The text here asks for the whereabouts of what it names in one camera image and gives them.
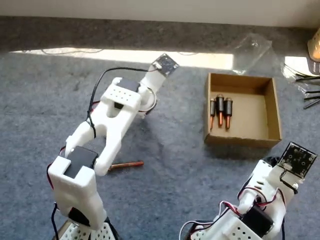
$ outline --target white plastic part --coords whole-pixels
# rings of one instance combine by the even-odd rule
[[[114,102],[122,104],[121,110],[115,109]],[[100,99],[91,114],[97,136],[106,136],[105,148],[96,159],[94,170],[99,176],[107,173],[118,151],[121,140],[134,120],[140,108],[141,96],[139,93],[119,87],[112,83]],[[94,138],[92,127],[84,121],[66,140],[65,155],[76,146],[83,146]]]
[[[166,80],[166,77],[164,77],[159,71],[155,70],[153,66],[149,68],[149,71],[150,72],[145,74],[140,83],[151,89],[154,94],[156,94]]]
[[[116,240],[108,223],[104,222],[102,227],[95,231],[83,228],[71,223],[66,231],[59,236],[60,240]]]
[[[191,235],[191,240],[261,240],[231,210],[211,227]]]
[[[258,191],[263,193],[267,202],[272,200],[277,189],[270,185],[270,183],[266,180],[266,177],[269,175],[271,170],[271,165],[263,160],[260,160],[255,166],[251,175],[251,179],[246,187],[257,189],[257,191],[252,189],[245,189],[242,191],[241,195],[239,196],[239,213],[245,214],[247,211],[249,211],[258,195],[264,200],[263,196],[259,194]]]
[[[293,190],[280,181],[280,175],[283,172],[284,169],[282,167],[278,165],[271,167],[265,161],[260,160],[254,168],[251,180],[247,185],[247,187],[254,188],[257,191],[245,189],[239,196],[238,211],[241,214],[250,210],[256,196],[259,195],[265,201],[258,191],[266,197],[267,202],[272,201],[275,196],[275,200],[268,204],[264,210],[273,220],[273,227],[265,236],[267,239],[273,239],[280,232],[282,221],[286,214],[286,207],[294,196]],[[286,172],[282,179],[291,185],[303,182],[303,179],[290,172]]]
[[[58,209],[66,217],[72,208],[78,209],[89,220],[90,228],[98,230],[102,227],[107,213],[97,192],[95,171],[83,166],[75,178],[71,178],[64,175],[70,163],[69,159],[58,156],[48,169]]]

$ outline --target red wire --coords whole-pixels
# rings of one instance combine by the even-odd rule
[[[54,189],[54,185],[52,184],[52,181],[51,181],[50,176],[49,176],[49,173],[48,173],[48,170],[49,170],[51,164],[52,164],[52,163],[50,163],[50,164],[46,167],[46,177],[48,178],[48,182],[49,182],[51,188]]]

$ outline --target cylindrical object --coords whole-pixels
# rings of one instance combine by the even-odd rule
[[[223,125],[224,100],[225,100],[225,98],[222,94],[218,94],[215,98],[216,112],[218,114],[218,126],[220,128]]]
[[[224,102],[224,117],[225,117],[225,129],[229,129],[230,128],[230,118],[232,116],[232,105],[233,105],[233,101],[230,97],[227,97]]]
[[[116,163],[112,164],[109,168],[109,171],[112,169],[126,168],[126,167],[138,167],[145,164],[143,161],[133,161],[133,162],[125,162],[125,163]]]
[[[211,98],[211,100],[210,100],[210,130],[214,127],[215,115],[216,115],[216,99]]]
[[[216,99],[211,98],[210,100],[210,115],[215,116],[216,115]]]

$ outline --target white wall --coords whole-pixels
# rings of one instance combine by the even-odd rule
[[[0,0],[0,16],[320,27],[320,0]]]

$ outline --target wire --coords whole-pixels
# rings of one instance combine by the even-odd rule
[[[293,186],[291,186],[289,183],[287,183],[286,181],[284,181],[282,178],[286,175],[287,170],[283,170],[283,172],[280,174],[280,182],[282,182],[284,185],[286,185],[288,188],[290,188],[294,194],[298,194],[298,190],[295,189]]]
[[[141,68],[133,68],[133,67],[114,67],[114,68],[109,68],[107,70],[105,70],[101,75],[100,77],[98,78],[97,82],[95,83],[94,87],[93,87],[93,90],[92,90],[92,94],[91,94],[91,98],[90,98],[90,103],[89,103],[89,107],[88,107],[88,111],[86,112],[87,113],[87,119],[89,119],[89,124],[90,126],[92,127],[93,129],[93,136],[94,138],[97,137],[97,133],[96,133],[96,128],[95,128],[95,125],[91,119],[91,111],[92,111],[92,107],[93,107],[93,104],[94,104],[94,99],[95,99],[95,95],[96,95],[96,91],[97,91],[97,88],[102,80],[102,78],[104,77],[104,75],[107,73],[107,72],[110,72],[110,71],[114,71],[114,70],[131,70],[131,71],[136,71],[136,72],[153,72],[153,71],[156,71],[158,70],[157,68],[155,70],[152,70],[152,71],[148,71],[148,70],[145,70],[145,69],[141,69]]]
[[[250,186],[244,187],[244,188],[238,193],[238,196],[237,196],[238,200],[239,200],[240,195],[241,195],[241,194],[243,193],[243,191],[246,190],[246,189],[251,189],[251,190],[254,190],[254,191],[258,192],[258,193],[264,198],[264,201],[267,202],[266,196],[265,196],[261,191],[259,191],[258,189],[254,188],[254,187],[250,187]]]
[[[55,214],[56,214],[57,209],[58,209],[58,204],[55,202],[54,203],[54,208],[53,208],[53,211],[52,211],[52,214],[51,214],[51,222],[52,222],[52,226],[53,226],[53,230],[54,230],[54,234],[55,234],[55,239],[56,240],[60,240],[59,239],[59,235],[58,235],[57,226],[56,226],[56,223],[55,223]]]
[[[216,221],[209,221],[209,222],[199,222],[199,221],[187,221],[185,222],[179,232],[179,240],[181,240],[182,231],[188,224],[198,224],[198,225],[210,225],[210,227],[215,223]]]
[[[62,148],[60,148],[59,156],[61,156],[62,151],[65,150],[65,149],[66,149],[66,145],[64,145]]]
[[[155,106],[157,105],[157,95],[155,94],[155,92],[154,92],[151,88],[148,87],[148,89],[149,89],[149,91],[152,93],[152,95],[153,95],[153,97],[154,97],[154,102],[153,102],[152,106],[149,107],[147,110],[144,110],[144,111],[139,110],[139,113],[146,113],[146,114],[148,114],[148,113],[149,113],[152,109],[154,109]]]
[[[278,188],[278,191],[280,192],[280,195],[281,195],[281,198],[282,198],[282,201],[283,201],[284,206],[286,206],[287,203],[286,203],[286,198],[285,198],[284,193],[283,193],[282,190],[279,189],[279,188]]]
[[[203,231],[203,230],[206,230],[206,229],[212,227],[213,224],[215,224],[219,219],[221,219],[221,218],[227,213],[227,211],[229,211],[229,210],[230,210],[230,208],[227,208],[226,210],[224,210],[224,212],[223,212],[215,221],[213,221],[213,223],[210,224],[209,226],[206,226],[206,227],[204,227],[204,228],[198,228],[198,229],[192,231],[192,232],[190,233],[190,236],[191,236],[192,234],[194,234],[194,233],[197,233],[197,232],[200,232],[200,231]]]
[[[221,210],[222,210],[222,204],[224,204],[225,207],[228,207],[230,210],[232,210],[232,212],[234,212],[236,215],[240,216],[241,214],[238,212],[238,209],[233,205],[231,204],[230,202],[228,201],[221,201],[219,203],[219,213],[218,213],[218,216],[221,215]]]
[[[282,220],[281,224],[281,232],[282,232],[282,240],[286,240],[286,232],[285,232],[285,218]]]
[[[293,69],[292,67],[288,66],[287,64],[284,63],[284,66],[290,71],[292,72],[294,75],[299,76],[299,77],[312,77],[311,75],[308,74],[304,74],[300,71],[297,71],[295,69]]]
[[[49,170],[51,164],[52,163],[48,164],[48,166],[46,167],[46,178],[48,179],[48,182],[49,182],[51,188],[54,189],[54,185],[52,184],[52,181],[51,181],[49,173],[48,173],[48,170]]]

